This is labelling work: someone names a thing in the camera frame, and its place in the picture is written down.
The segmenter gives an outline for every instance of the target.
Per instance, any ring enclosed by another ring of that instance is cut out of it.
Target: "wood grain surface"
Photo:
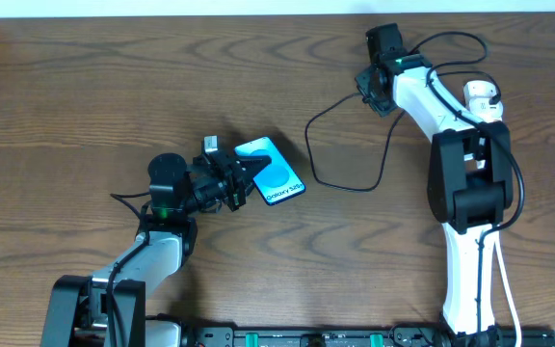
[[[253,193],[236,213],[200,216],[194,256],[147,312],[244,327],[435,322],[446,251],[414,122],[396,128],[369,194],[316,184],[304,147],[305,123],[355,90],[365,31],[394,21],[407,46],[443,30],[489,43],[477,68],[502,88],[527,188],[502,236],[511,286],[524,325],[555,329],[555,14],[29,19],[0,20],[0,346],[37,345],[55,280],[130,246],[135,218],[108,194],[145,191],[154,155],[191,160],[212,134],[233,146],[272,137],[307,192],[275,207]],[[440,39],[424,52],[440,63],[473,49]],[[457,95],[464,81],[445,79]],[[320,175],[373,182],[392,117],[351,100],[318,120]],[[512,325],[495,275],[494,313]]]

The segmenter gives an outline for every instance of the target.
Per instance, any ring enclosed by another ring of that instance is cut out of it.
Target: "blue circle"
[[[269,151],[266,149],[259,149],[251,153],[251,156],[256,155],[269,155]],[[290,173],[283,166],[272,163],[257,174],[254,179],[256,180],[256,184],[277,188],[286,184],[288,178],[290,178]]]

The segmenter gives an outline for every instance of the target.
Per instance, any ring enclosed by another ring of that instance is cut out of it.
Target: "wooden table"
[[[365,31],[393,21],[408,46],[443,30],[489,43],[477,68],[502,87],[528,196],[502,234],[511,286],[524,325],[555,329],[555,14],[27,19],[0,20],[0,346],[36,345],[55,280],[130,246],[137,222],[109,193],[145,191],[153,156],[191,160],[210,134],[271,136],[307,192],[275,207],[253,193],[236,213],[200,216],[194,256],[147,312],[239,326],[435,322],[446,251],[414,122],[396,128],[369,194],[316,184],[304,147],[305,123],[355,90]],[[424,52],[440,63],[471,49],[440,39]],[[465,79],[445,81],[460,95]],[[392,117],[349,101],[318,120],[320,175],[373,182]],[[494,313],[512,325],[495,275]]]

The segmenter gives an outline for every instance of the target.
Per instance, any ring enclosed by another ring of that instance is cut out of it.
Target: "white power adapter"
[[[496,96],[496,87],[488,81],[470,81],[463,86],[466,108],[473,115],[487,122],[502,120],[502,102],[491,105],[489,101]]]

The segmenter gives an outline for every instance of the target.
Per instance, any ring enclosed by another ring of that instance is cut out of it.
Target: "white wall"
[[[554,0],[0,0],[0,18],[127,15],[555,12]]]

